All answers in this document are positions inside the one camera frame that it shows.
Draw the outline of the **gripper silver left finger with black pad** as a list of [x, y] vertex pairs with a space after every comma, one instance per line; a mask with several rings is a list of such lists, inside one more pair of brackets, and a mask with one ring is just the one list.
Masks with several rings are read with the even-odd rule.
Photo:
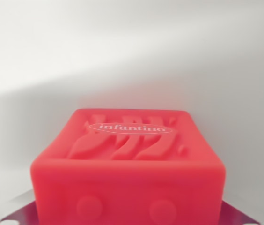
[[29, 190], [0, 208], [0, 225], [38, 225], [35, 196]]

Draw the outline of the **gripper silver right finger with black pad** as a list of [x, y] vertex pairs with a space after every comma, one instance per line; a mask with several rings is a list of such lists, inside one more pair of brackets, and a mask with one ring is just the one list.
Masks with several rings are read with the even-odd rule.
[[241, 212], [237, 208], [222, 201], [220, 225], [260, 225], [261, 223]]

